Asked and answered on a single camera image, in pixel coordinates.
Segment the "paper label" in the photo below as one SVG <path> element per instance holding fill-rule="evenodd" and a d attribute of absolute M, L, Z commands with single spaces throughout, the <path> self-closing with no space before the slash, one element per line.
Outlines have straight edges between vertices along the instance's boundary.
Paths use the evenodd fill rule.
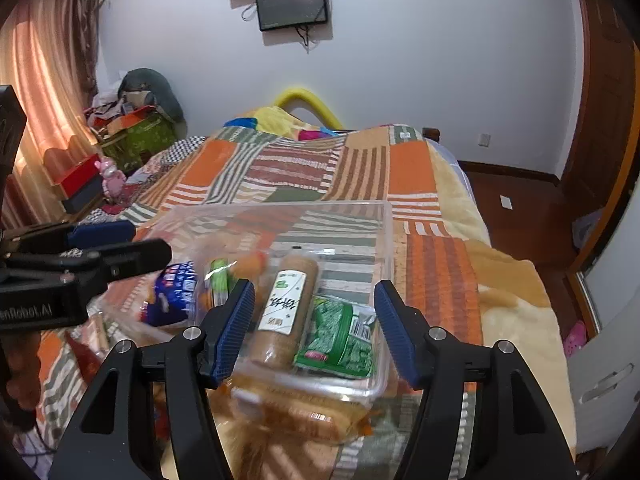
<path fill-rule="evenodd" d="M 278 273 L 258 330 L 291 334 L 305 280 L 306 274 L 299 270 L 281 270 Z"/>

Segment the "blue snack bag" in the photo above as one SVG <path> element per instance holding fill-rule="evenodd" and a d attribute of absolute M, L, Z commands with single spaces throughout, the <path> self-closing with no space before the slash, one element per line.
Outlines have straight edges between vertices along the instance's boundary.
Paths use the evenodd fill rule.
<path fill-rule="evenodd" d="M 140 321 L 164 326 L 186 320 L 194 309 L 197 281 L 192 261 L 165 267 L 156 278 L 148 300 L 143 303 Z"/>

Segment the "wall outlet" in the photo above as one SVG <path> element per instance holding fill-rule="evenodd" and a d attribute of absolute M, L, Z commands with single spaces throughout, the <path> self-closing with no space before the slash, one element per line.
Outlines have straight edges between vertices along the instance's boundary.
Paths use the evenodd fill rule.
<path fill-rule="evenodd" d="M 482 146 L 484 148 L 489 147 L 489 142 L 491 142 L 491 135 L 489 134 L 480 134 L 478 135 L 478 146 Z"/>

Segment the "pink slipper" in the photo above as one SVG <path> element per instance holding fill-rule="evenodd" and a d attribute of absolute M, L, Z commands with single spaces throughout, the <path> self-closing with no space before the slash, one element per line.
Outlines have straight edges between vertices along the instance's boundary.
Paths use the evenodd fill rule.
<path fill-rule="evenodd" d="M 564 346 L 564 356 L 569 358 L 575 354 L 580 348 L 587 344 L 587 327 L 584 323 L 578 321 L 570 330 L 562 346 Z"/>

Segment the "curtain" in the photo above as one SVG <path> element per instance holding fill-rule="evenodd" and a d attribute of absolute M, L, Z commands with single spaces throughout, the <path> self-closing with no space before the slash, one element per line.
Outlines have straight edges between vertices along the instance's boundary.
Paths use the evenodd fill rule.
<path fill-rule="evenodd" d="M 78 77 L 82 104 L 91 105 L 98 93 L 95 65 L 98 60 L 98 4 L 100 0 L 76 0 L 74 8 L 74 37 L 78 59 Z"/>
<path fill-rule="evenodd" d="M 27 115 L 2 204 L 7 229 L 57 221 L 64 210 L 53 182 L 95 153 L 82 113 L 87 68 L 79 67 L 76 9 L 76 0 L 20 0 L 0 30 L 0 84 L 14 87 Z"/>

